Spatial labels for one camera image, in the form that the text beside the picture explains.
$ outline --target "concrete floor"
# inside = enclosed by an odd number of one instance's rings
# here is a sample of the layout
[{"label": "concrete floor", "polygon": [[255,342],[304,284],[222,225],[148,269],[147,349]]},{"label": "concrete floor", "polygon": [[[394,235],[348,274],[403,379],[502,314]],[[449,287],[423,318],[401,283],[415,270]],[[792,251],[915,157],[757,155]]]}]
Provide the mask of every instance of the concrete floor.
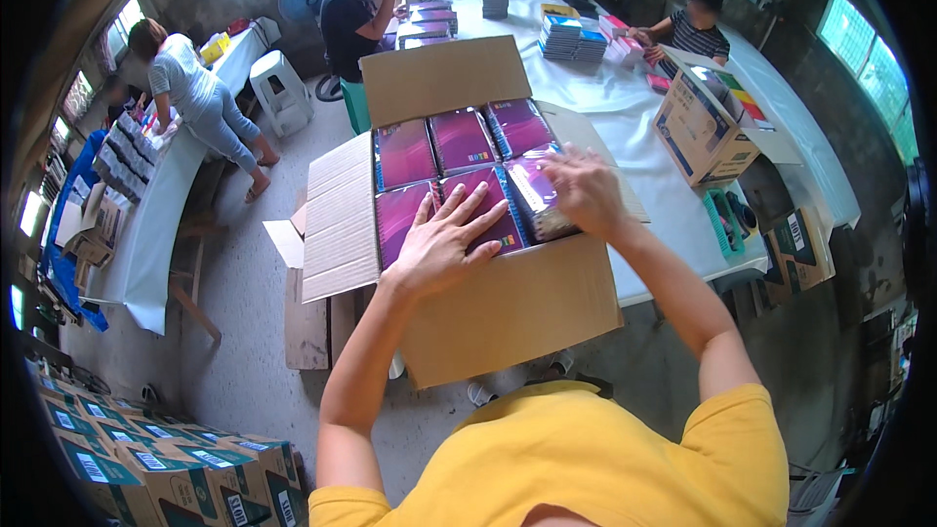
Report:
[{"label": "concrete floor", "polygon": [[[282,340],[286,268],[261,224],[292,214],[309,162],[352,136],[342,101],[314,101],[316,119],[275,141],[282,161],[273,183],[253,205],[243,203],[249,177],[224,178],[215,210],[228,234],[206,246],[199,303],[223,335],[212,346],[202,328],[170,301],[167,334],[141,330],[121,308],[106,308],[104,334],[70,327],[63,349],[100,374],[116,395],[138,398],[154,384],[164,401],[202,423],[291,440],[315,468],[317,418],[327,371],[284,366]],[[255,120],[272,135],[264,114]],[[740,327],[754,366],[771,393],[792,462],[831,468],[858,368],[858,335],[840,331],[831,282],[753,318],[740,311]],[[650,304],[624,310],[625,327],[575,346],[575,369],[615,386],[615,398],[650,427],[678,441],[699,403],[698,365],[669,324],[655,329]],[[507,392],[539,374],[548,357],[487,375]],[[452,427],[473,406],[466,383],[414,391],[408,381],[388,383],[373,432],[392,505],[416,484]]]}]

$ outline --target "spiral notebook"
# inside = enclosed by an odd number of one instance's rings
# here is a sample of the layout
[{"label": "spiral notebook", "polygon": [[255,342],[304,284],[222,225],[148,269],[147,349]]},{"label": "spiral notebook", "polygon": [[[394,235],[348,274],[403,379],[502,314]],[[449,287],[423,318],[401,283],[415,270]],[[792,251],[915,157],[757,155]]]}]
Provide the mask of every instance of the spiral notebook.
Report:
[{"label": "spiral notebook", "polygon": [[475,191],[478,184],[482,182],[488,182],[488,192],[485,198],[482,199],[482,203],[479,204],[478,207],[475,208],[475,211],[472,212],[471,216],[468,217],[466,223],[486,213],[486,211],[503,199],[508,200],[508,211],[505,212],[500,220],[495,222],[491,228],[488,228],[481,236],[471,241],[471,244],[468,245],[468,252],[472,252],[480,244],[489,240],[500,241],[501,250],[498,251],[498,254],[528,247],[527,238],[524,236],[524,230],[517,216],[517,208],[514,206],[513,198],[510,195],[507,177],[504,175],[504,170],[500,167],[486,167],[485,169],[477,169],[469,173],[462,173],[461,175],[446,178],[440,182],[442,185],[443,200],[449,199],[449,196],[452,195],[452,190],[460,183],[465,184],[465,197],[468,197],[470,193]]},{"label": "spiral notebook", "polygon": [[442,205],[438,182],[422,182],[392,192],[379,193],[374,198],[378,219],[378,238],[381,242],[381,266],[386,269],[397,260],[413,218],[428,193],[433,194],[429,218]]},{"label": "spiral notebook", "polygon": [[537,242],[556,240],[579,232],[556,207],[556,190],[544,175],[543,161],[549,152],[559,152],[556,143],[537,146],[504,163],[521,222]]},{"label": "spiral notebook", "polygon": [[529,98],[488,102],[485,116],[504,159],[554,142],[544,118]]},{"label": "spiral notebook", "polygon": [[374,141],[378,192],[438,176],[424,119],[378,129]]},{"label": "spiral notebook", "polygon": [[444,112],[427,119],[444,177],[493,164],[497,157],[485,119],[474,106]]}]

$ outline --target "green plastic basket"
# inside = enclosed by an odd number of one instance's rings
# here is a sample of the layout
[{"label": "green plastic basket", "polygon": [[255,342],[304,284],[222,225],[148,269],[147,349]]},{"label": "green plastic basket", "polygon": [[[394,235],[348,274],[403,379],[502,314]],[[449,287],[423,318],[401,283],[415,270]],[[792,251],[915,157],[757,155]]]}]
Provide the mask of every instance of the green plastic basket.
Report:
[{"label": "green plastic basket", "polygon": [[[735,213],[726,199],[725,193],[717,188],[706,191],[703,196],[703,205],[709,214],[709,221],[712,222],[712,229],[716,231],[716,240],[719,240],[719,250],[722,256],[738,256],[745,253],[745,242],[742,240],[742,229],[738,226],[738,220],[735,219]],[[725,229],[719,217],[723,217],[732,226],[735,232],[735,249],[729,245],[729,239],[725,236]]]}]

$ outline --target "white label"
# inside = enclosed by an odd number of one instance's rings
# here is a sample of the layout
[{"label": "white label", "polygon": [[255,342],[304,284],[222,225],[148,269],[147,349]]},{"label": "white label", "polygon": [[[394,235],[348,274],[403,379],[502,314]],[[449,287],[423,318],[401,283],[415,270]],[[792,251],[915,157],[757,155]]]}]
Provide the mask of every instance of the white label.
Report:
[{"label": "white label", "polygon": [[88,411],[91,412],[91,415],[100,417],[102,419],[107,419],[108,416],[104,415],[104,412],[101,411],[101,408],[96,404],[88,404]]},{"label": "white label", "polygon": [[146,467],[150,470],[166,470],[166,464],[159,462],[157,457],[153,454],[149,452],[134,452],[134,454],[136,454],[140,462],[146,464]]},{"label": "white label", "polygon": [[798,251],[804,250],[804,235],[800,232],[800,223],[797,221],[797,214],[791,214],[787,217],[787,225],[791,228],[791,235],[794,236],[794,248]]},{"label": "white label", "polygon": [[108,481],[108,477],[105,476],[103,472],[101,472],[101,469],[99,468],[98,463],[95,462],[94,458],[88,456],[87,454],[82,454],[81,452],[77,452],[75,455],[78,456],[78,460],[81,462],[81,466],[84,466],[84,471],[88,473],[88,476],[90,476],[92,480],[95,482]]},{"label": "white label", "polygon": [[238,442],[239,446],[249,447],[251,450],[256,450],[262,452],[264,450],[269,450],[269,446],[264,446],[263,444],[254,444],[253,442]]},{"label": "white label", "polygon": [[247,524],[247,513],[244,512],[244,505],[241,504],[240,494],[228,497],[228,507],[231,509],[231,517],[237,527]]},{"label": "white label", "polygon": [[195,456],[196,458],[201,458],[206,463],[214,464],[218,468],[228,468],[228,466],[234,465],[226,460],[221,460],[217,456],[213,456],[212,454],[209,454],[205,450],[195,450],[192,452],[192,456]]},{"label": "white label", "polygon": [[71,422],[71,417],[69,417],[67,414],[62,413],[61,411],[56,411],[55,416],[58,417],[59,425],[62,427],[75,429],[75,424]]},{"label": "white label", "polygon": [[289,495],[286,490],[281,491],[277,498],[280,500],[280,510],[283,511],[283,519],[287,521],[287,527],[296,527],[296,518],[293,517],[292,507],[289,506]]},{"label": "white label", "polygon": [[159,427],[156,425],[148,425],[146,426],[146,428],[149,429],[153,433],[153,435],[155,435],[156,437],[166,438],[166,439],[169,439],[170,437],[172,437],[172,434],[162,427]]}]

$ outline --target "gray striped shirt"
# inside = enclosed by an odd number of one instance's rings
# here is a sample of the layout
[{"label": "gray striped shirt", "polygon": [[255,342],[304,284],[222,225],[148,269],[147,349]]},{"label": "gray striped shirt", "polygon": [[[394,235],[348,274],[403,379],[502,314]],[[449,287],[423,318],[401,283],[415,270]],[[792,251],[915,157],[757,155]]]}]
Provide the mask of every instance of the gray striped shirt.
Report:
[{"label": "gray striped shirt", "polygon": [[153,95],[169,92],[170,104],[186,122],[199,119],[219,81],[202,67],[192,41],[181,33],[166,38],[148,76]]},{"label": "gray striped shirt", "polygon": [[[690,24],[686,11],[677,11],[670,16],[673,24],[673,40],[671,43],[677,49],[696,53],[708,58],[728,58],[729,41],[725,40],[722,32],[712,29],[700,30]],[[670,60],[661,60],[661,68],[668,76],[676,76],[676,66]]]}]

